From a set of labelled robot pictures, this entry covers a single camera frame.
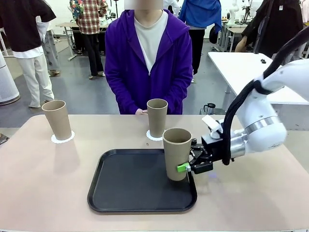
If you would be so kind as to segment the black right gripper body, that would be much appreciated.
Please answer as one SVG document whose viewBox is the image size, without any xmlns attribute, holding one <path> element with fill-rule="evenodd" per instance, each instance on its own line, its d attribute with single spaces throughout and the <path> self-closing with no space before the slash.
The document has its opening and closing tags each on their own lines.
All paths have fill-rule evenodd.
<svg viewBox="0 0 309 232">
<path fill-rule="evenodd" d="M 213 139 L 210 134 L 201 137 L 202 144 L 210 157 L 211 162 L 228 162 L 225 137 L 221 134 L 218 139 Z"/>
</svg>

